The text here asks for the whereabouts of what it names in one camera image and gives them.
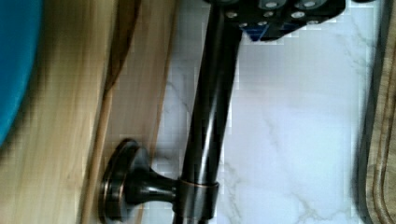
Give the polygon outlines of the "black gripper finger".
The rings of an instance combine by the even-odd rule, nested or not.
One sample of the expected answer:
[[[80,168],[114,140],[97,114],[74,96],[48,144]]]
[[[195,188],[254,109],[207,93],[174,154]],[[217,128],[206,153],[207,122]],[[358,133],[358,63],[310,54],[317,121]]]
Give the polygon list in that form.
[[[205,0],[220,7],[225,21],[251,41],[274,41],[306,25],[328,21],[346,8],[346,0]]]

